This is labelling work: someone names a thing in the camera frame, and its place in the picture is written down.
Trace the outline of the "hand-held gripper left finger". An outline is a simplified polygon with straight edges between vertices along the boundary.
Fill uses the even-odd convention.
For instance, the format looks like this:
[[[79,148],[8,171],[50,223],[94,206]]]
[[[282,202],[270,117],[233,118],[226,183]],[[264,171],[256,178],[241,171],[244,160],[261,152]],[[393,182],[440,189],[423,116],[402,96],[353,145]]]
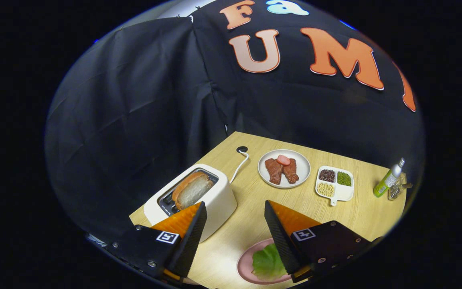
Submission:
[[[183,281],[190,271],[206,222],[207,208],[201,201],[152,227],[135,225],[107,245],[105,252],[149,278]]]

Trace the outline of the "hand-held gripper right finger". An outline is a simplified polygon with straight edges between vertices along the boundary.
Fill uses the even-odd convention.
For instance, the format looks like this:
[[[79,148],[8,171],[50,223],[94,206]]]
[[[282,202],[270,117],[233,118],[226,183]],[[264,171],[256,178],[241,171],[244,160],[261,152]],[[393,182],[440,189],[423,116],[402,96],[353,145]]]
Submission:
[[[318,222],[277,202],[266,200],[264,218],[294,283],[322,279],[372,249],[369,240],[339,221]]]

